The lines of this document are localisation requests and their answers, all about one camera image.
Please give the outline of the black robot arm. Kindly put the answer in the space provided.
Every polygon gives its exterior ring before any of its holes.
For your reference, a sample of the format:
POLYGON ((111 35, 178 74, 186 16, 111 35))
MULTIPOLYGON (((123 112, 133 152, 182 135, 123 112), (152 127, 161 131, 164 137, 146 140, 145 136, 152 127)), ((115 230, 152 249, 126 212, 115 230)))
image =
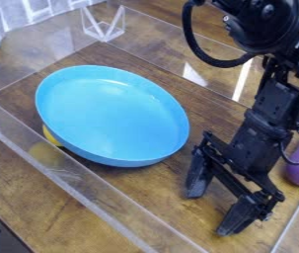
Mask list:
POLYGON ((228 236, 256 220, 269 219, 274 206, 285 200, 268 173, 280 159, 289 159, 285 149, 299 134, 299 0, 188 0, 182 25, 189 46, 208 64, 232 68, 264 56, 264 75, 244 124, 229 143, 210 131, 204 133, 186 180, 190 199, 204 196, 213 180, 237 196, 217 229, 228 236), (196 40, 193 9, 206 2, 226 12, 226 29, 245 50, 237 59, 212 57, 196 40))

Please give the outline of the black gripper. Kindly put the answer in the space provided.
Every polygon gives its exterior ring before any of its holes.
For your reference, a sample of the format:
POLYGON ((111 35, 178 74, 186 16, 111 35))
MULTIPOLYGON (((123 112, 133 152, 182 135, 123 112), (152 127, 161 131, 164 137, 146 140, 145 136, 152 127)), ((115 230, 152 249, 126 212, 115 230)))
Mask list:
POLYGON ((206 131, 193 150, 186 179, 186 197, 201 198, 214 178, 238 198, 217 228, 221 236, 241 233, 258 219, 270 217, 274 206, 285 201, 269 172, 284 156, 293 137, 292 117, 248 110, 245 121, 230 143, 206 131))

